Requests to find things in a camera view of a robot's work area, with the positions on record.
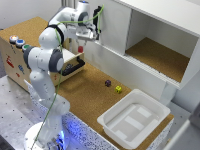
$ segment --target white wall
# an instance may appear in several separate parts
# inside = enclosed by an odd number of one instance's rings
[[[46,21],[61,7],[61,0],[0,0],[0,28],[5,29],[33,17]]]
[[[186,84],[186,86],[177,91],[173,102],[192,112],[200,102],[200,71]]]

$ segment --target floor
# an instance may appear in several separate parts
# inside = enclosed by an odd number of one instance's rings
[[[3,65],[3,60],[1,58],[1,52],[0,52],[0,78],[6,75],[4,65]]]

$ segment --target small dark object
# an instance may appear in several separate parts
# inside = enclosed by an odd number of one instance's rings
[[[105,82],[105,85],[106,85],[107,87],[111,86],[111,81],[110,81],[110,80],[107,80],[107,81]]]

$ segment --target brown box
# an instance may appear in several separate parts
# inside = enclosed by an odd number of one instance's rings
[[[17,35],[20,39],[25,40],[26,44],[40,47],[38,42],[39,35],[46,28],[46,26],[47,21],[41,19],[40,17],[36,17],[0,31],[0,50],[6,74],[27,91],[28,88],[24,82],[24,79],[30,82],[29,75],[31,70],[27,68],[27,65],[24,62],[22,50],[16,48],[15,45],[10,44],[9,38],[12,35]],[[67,48],[68,45],[68,40],[66,40],[64,44],[65,48]],[[78,56],[84,60],[84,53],[77,54],[72,59],[65,62],[63,70],[68,64],[73,66],[77,65]],[[82,69],[83,67],[77,69],[70,75],[65,77],[62,76],[61,82],[78,73]],[[58,85],[59,76],[59,73],[50,73],[50,77],[55,86]]]

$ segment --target red object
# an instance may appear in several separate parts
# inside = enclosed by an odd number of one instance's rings
[[[83,53],[83,46],[79,46],[79,47],[78,47],[78,52],[79,52],[79,53]]]
[[[20,75],[19,75],[18,73],[16,73],[16,75],[17,75],[18,77],[20,77]]]
[[[8,56],[6,62],[7,62],[12,68],[14,68],[14,65],[13,65],[12,62],[11,62],[10,56]]]

